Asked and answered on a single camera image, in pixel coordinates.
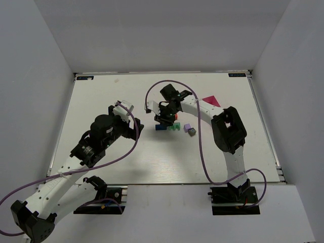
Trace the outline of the dark blue rectangular block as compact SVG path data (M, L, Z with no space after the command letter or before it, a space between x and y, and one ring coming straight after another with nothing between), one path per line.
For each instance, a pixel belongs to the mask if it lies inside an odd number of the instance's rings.
M155 130L156 131L166 131L167 130L167 127L164 126L164 125L161 125L161 124L156 124L155 125Z

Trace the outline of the green hospital arch block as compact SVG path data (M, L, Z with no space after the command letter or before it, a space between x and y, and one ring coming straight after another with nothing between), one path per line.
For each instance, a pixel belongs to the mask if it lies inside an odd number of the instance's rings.
M168 129L172 130L172 131L179 131L179 130L181 130L181 124L173 123L171 126L168 127Z

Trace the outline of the pink plastic box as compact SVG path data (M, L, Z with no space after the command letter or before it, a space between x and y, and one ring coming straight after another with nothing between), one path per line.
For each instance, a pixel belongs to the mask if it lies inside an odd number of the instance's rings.
M217 101L215 96L208 96L208 97L202 98L202 100L205 101L206 103L213 105L213 106L221 107L221 105L219 104L219 102Z

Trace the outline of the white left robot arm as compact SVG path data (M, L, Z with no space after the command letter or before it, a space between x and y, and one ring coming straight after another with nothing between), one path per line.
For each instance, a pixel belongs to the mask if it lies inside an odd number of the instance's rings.
M84 178L81 184L77 181L99 168L97 162L119 137L138 141L144 126L133 116L133 108L126 101L109 106L108 114L95 118L57 174L46 178L33 195L11 205L14 222L31 242L43 242L55 225L79 206L107 200L107 185L101 178Z

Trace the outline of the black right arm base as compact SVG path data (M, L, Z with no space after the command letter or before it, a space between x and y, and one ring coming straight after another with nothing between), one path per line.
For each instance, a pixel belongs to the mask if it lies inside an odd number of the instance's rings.
M254 186L239 198L236 198L227 187L211 187L208 196L211 199L214 216L260 215L258 205L251 207L258 201Z

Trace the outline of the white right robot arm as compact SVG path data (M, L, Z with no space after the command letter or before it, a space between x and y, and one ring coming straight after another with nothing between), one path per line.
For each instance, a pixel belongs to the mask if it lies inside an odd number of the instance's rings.
M237 193L242 193L250 186L250 180L246 175L244 164L244 144L247 131L237 110L220 108L202 99L199 99L194 91L177 91L172 84L168 84L160 91L166 105L162 102L147 102L147 109L155 113L154 120L165 127L170 127L175 122L178 112L194 115L198 118L198 145L202 167L207 180L213 185L227 185ZM226 167L227 180L225 182L213 182L207 172L204 161L201 121L206 122L212 128L212 134L216 146L223 152Z

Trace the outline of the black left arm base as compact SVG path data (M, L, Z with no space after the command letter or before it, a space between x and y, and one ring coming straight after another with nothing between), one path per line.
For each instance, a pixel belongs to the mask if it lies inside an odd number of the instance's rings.
M78 207L75 215L122 215L127 203L127 186L108 186L105 194Z

